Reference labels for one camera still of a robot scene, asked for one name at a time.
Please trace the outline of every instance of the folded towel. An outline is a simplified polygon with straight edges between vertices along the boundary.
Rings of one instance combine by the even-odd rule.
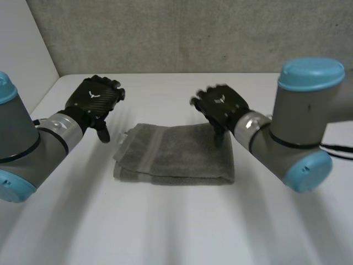
[[[165,127],[138,124],[114,159],[114,177],[162,185],[222,185],[234,182],[229,133],[220,144],[210,124]]]

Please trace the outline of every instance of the white tabletop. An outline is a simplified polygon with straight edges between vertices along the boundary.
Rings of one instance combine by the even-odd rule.
[[[113,178],[120,133],[137,123],[206,122],[189,99],[216,83],[270,114],[276,74],[106,76],[126,89],[126,100],[108,117],[111,143],[88,130],[27,202],[0,202],[1,265],[353,264],[353,163],[334,159],[315,192],[296,194],[234,140],[234,185],[165,187]],[[62,109],[86,77],[60,78],[32,117]],[[353,145],[352,130],[350,123],[330,125],[325,141]]]

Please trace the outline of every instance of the robotic hand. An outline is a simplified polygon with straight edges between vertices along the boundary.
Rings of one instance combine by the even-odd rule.
[[[93,128],[110,141],[105,118],[125,99],[120,83],[106,77],[85,79],[70,96],[65,109],[34,123],[16,87],[0,72],[0,198],[27,200]]]
[[[199,91],[190,104],[209,120],[216,135],[230,130],[285,185],[302,193],[316,188],[329,175],[329,154],[341,157],[320,147],[352,151],[321,144],[327,123],[353,120],[353,72],[343,82],[344,78],[342,64],[332,59],[285,63],[272,120],[251,110],[227,85]]]

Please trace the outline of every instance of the white logo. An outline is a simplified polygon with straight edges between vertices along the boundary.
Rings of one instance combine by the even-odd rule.
[[[224,95],[222,95],[222,98],[220,99],[215,99],[216,103],[224,103],[224,100],[226,99],[226,97]]]
[[[100,95],[97,95],[97,96],[93,95],[91,91],[89,91],[89,95],[90,95],[90,98],[99,98],[100,97]]]

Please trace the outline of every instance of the robot finger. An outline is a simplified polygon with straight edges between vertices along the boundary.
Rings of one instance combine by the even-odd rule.
[[[192,97],[190,99],[190,105],[191,106],[195,106],[195,108],[198,110],[198,111],[201,111],[200,107],[199,107],[199,104],[200,104],[201,100],[199,100],[198,98],[195,98],[195,97]]]
[[[199,90],[196,92],[196,96],[202,99],[206,95],[206,92],[203,90]]]

